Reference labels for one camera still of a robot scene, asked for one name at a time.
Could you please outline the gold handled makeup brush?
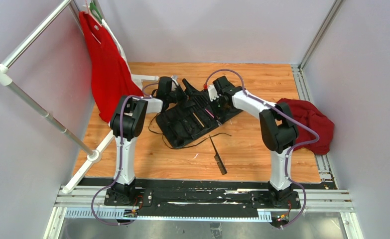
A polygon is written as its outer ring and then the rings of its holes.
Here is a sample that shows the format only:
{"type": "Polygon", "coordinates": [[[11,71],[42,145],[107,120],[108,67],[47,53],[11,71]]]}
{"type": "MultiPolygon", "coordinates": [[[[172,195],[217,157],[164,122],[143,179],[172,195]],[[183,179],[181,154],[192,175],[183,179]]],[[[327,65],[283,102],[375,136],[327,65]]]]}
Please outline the gold handled makeup brush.
{"type": "Polygon", "coordinates": [[[192,113],[194,118],[197,120],[197,122],[199,123],[199,125],[204,128],[205,125],[203,124],[203,122],[199,119],[199,117],[196,115],[196,113],[192,113]]]}

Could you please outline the pink handled brow brush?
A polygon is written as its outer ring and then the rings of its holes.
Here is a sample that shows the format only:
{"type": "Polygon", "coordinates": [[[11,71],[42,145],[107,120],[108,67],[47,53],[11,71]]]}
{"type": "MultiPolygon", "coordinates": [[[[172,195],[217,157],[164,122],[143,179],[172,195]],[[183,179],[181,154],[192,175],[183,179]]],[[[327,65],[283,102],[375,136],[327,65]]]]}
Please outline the pink handled brow brush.
{"type": "Polygon", "coordinates": [[[212,119],[215,119],[214,115],[207,109],[204,109],[206,111],[206,113],[212,118],[212,119]]]}

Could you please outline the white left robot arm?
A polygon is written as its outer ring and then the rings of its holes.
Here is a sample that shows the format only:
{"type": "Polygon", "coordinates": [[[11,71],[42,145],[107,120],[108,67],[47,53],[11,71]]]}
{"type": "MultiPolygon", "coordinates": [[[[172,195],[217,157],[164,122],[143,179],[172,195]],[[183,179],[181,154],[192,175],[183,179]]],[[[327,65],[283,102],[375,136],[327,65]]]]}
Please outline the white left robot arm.
{"type": "Polygon", "coordinates": [[[176,75],[160,77],[157,84],[155,97],[123,95],[109,122],[117,148],[116,171],[109,187],[120,188],[117,199],[125,206],[136,200],[136,192],[130,187],[135,180],[135,145],[143,130],[146,114],[162,113],[169,107],[169,93],[161,95],[160,90],[174,92],[181,89],[176,75]]]}

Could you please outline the black leather brush roll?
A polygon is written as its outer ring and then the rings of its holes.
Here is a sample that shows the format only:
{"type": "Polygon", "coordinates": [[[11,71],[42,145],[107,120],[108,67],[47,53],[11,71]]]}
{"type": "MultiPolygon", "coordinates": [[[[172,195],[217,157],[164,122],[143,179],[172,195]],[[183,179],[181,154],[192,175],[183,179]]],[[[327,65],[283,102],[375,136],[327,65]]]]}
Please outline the black leather brush roll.
{"type": "Polygon", "coordinates": [[[176,103],[173,107],[159,113],[155,121],[161,130],[163,139],[172,149],[189,148],[190,144],[209,134],[235,116],[217,116],[212,109],[212,101],[206,90],[176,103]],[[215,117],[212,119],[204,109],[209,110],[215,117]],[[205,125],[202,128],[192,113],[196,113],[205,125]]]}

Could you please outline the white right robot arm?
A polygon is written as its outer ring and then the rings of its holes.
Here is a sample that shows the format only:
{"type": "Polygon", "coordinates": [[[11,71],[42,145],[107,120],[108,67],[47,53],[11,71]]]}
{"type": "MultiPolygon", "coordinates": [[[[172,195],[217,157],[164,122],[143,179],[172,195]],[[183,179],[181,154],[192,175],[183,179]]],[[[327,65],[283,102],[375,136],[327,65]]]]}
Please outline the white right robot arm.
{"type": "Polygon", "coordinates": [[[262,140],[271,151],[271,178],[268,201],[274,207],[282,207],[292,192],[288,179],[291,157],[287,155],[294,146],[299,131],[294,123],[290,106],[286,102],[272,103],[250,94],[242,86],[235,87],[225,76],[203,86],[210,100],[223,100],[230,106],[249,113],[260,122],[262,140]]]}

